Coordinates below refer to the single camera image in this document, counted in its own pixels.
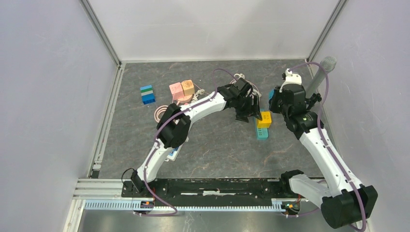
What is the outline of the yellow cube socket adapter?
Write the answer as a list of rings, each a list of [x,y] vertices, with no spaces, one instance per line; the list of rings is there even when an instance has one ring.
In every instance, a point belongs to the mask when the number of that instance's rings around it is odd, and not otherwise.
[[[261,111],[262,119],[257,119],[257,128],[258,129],[267,129],[272,124],[272,117],[270,111]]]

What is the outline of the teal power strip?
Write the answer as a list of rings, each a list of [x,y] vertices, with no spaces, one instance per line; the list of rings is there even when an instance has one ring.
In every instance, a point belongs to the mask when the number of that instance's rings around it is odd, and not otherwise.
[[[255,128],[255,133],[256,133],[256,138],[257,140],[267,140],[269,137],[269,132],[268,129],[258,129],[257,128],[257,119],[254,118],[254,128]]]

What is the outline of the white long power strip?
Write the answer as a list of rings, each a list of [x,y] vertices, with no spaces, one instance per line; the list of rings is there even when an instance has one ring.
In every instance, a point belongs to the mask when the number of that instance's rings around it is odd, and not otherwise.
[[[177,157],[178,154],[179,154],[179,151],[180,151],[180,147],[173,148],[173,149],[171,150],[171,152],[167,155],[165,161],[166,161],[166,162],[168,162],[168,161],[175,161],[175,160],[176,160],[176,157]]]

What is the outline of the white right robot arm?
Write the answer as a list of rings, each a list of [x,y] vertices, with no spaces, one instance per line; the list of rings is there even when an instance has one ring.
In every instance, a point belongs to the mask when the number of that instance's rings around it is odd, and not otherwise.
[[[351,226],[367,229],[367,219],[378,198],[373,186],[365,186],[348,168],[328,137],[320,113],[307,107],[305,89],[300,84],[285,84],[272,90],[269,110],[281,114],[288,130],[309,151],[326,184],[307,177],[300,170],[285,172],[279,191],[285,197],[300,194],[315,204],[327,224],[334,228]]]

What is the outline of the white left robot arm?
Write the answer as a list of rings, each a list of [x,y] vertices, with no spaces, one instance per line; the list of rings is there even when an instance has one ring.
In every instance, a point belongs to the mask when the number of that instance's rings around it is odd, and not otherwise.
[[[229,108],[235,110],[238,121],[248,122],[249,117],[261,120],[260,98],[260,94],[254,93],[254,86],[240,77],[193,103],[182,106],[170,104],[157,124],[153,147],[143,164],[131,175],[134,192],[140,197],[151,193],[151,182],[156,179],[159,168],[173,149],[185,143],[193,123]]]

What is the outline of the orange cube socket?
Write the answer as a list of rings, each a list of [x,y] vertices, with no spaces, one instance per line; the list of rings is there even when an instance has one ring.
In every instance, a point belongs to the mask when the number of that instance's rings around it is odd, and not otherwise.
[[[184,80],[181,82],[184,96],[190,96],[195,94],[195,86],[192,80]]]

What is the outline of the pink cube socket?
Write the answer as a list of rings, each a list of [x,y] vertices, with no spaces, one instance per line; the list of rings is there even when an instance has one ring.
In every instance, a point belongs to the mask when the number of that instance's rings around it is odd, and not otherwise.
[[[185,96],[181,82],[171,84],[169,86],[169,89],[170,89],[170,92],[171,92],[171,95],[172,95],[172,99],[174,101],[176,101],[178,99],[181,99]]]

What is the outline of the black microphone tripod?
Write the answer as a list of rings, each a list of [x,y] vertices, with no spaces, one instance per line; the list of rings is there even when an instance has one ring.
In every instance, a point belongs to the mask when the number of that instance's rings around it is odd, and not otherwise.
[[[310,98],[306,98],[306,105],[307,105],[307,110],[311,110],[314,105],[318,102],[322,101],[322,97],[320,93],[313,93]]]

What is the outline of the grey microphone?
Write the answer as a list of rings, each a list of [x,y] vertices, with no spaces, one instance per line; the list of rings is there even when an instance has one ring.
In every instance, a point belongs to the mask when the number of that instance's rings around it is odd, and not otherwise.
[[[310,98],[313,93],[320,86],[322,81],[325,79],[325,74],[333,71],[337,63],[337,59],[333,56],[326,56],[321,62],[320,65],[324,68],[324,71],[318,68],[318,71],[313,77],[312,83],[306,89],[306,98]]]

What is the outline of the blue green striped block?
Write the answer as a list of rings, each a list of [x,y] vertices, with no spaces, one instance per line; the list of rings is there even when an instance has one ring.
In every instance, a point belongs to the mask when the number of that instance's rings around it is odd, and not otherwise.
[[[142,103],[144,105],[150,104],[156,101],[155,95],[153,93],[152,85],[140,87],[140,93],[141,93]]]

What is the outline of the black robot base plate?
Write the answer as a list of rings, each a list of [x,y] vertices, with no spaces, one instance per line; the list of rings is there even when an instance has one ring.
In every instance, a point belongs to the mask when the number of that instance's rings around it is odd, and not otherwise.
[[[149,183],[141,192],[131,181],[125,181],[121,196],[125,198],[157,197],[173,206],[270,206],[272,199],[296,201],[301,195],[285,187],[280,179],[212,178],[166,179]]]

